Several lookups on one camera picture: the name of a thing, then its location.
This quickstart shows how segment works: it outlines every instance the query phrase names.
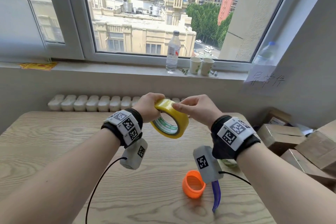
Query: wood grain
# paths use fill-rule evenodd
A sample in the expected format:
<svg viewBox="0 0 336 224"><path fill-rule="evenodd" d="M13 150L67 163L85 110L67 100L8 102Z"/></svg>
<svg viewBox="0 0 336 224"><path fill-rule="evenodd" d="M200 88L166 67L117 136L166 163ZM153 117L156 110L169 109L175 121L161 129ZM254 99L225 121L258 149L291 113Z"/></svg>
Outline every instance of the wood grain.
<svg viewBox="0 0 336 224"><path fill-rule="evenodd" d="M99 130L110 113L29 112L0 136L0 200L23 181ZM240 114L231 114L245 119ZM211 185L199 200L185 196L182 179L197 169L193 150L212 145L204 125L190 120L179 139L166 138L144 124L148 150L138 170L115 164L106 173L93 197L88 223L275 223L254 189L225 175L219 181L221 203L212 213ZM123 153L120 148L114 159ZM242 177L237 170L222 169ZM74 223L83 224L87 203Z"/></svg>

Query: white wall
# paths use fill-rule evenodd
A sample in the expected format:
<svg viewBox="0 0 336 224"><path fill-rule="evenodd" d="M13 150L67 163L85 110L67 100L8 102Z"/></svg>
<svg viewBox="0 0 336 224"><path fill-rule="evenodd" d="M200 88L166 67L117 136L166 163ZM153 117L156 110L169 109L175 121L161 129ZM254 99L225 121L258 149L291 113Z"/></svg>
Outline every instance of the white wall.
<svg viewBox="0 0 336 224"><path fill-rule="evenodd" d="M319 127L336 119L336 0L319 0L283 57L294 73L276 97L240 93L241 81L92 72L0 68L0 132L21 114L47 110L55 94L168 97L208 94L222 111L260 122L267 107L292 114L296 122Z"/></svg>

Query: paper sign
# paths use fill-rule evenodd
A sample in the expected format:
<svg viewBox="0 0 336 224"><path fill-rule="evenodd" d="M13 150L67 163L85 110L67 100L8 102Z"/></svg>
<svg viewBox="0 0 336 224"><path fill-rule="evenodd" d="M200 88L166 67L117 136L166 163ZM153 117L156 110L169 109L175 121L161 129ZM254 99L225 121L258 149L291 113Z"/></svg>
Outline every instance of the paper sign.
<svg viewBox="0 0 336 224"><path fill-rule="evenodd" d="M244 82L242 91L266 96L276 95L286 84L291 69L267 65L254 65Z"/></svg>
<svg viewBox="0 0 336 224"><path fill-rule="evenodd" d="M50 63L23 63L20 64L20 67L23 69L37 69L37 70L45 70L50 71L57 65L58 62L50 62Z"/></svg>

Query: yellow tape roll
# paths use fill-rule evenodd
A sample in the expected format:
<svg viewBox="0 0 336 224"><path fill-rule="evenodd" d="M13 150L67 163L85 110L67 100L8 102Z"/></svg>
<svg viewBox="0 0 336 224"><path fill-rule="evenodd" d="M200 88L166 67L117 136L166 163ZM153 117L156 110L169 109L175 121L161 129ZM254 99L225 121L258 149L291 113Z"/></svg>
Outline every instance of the yellow tape roll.
<svg viewBox="0 0 336 224"><path fill-rule="evenodd" d="M171 106L173 103L174 101L169 99L161 99L155 103L155 108L160 112L165 112L170 117L172 117L175 120L177 126L169 124L162 118L162 116L152 121L151 124L160 134L164 135L165 137L176 139L181 137L185 132L187 126L189 125L189 118L185 113L176 111Z"/></svg>

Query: orange plastic ring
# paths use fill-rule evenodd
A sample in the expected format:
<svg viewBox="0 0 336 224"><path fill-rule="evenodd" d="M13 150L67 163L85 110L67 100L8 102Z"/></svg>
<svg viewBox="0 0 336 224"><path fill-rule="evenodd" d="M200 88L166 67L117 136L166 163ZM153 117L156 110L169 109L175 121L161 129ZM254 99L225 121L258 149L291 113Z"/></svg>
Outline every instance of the orange plastic ring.
<svg viewBox="0 0 336 224"><path fill-rule="evenodd" d="M206 184L197 170L187 172L182 181L183 192L190 198L199 198L202 196L205 186Z"/></svg>

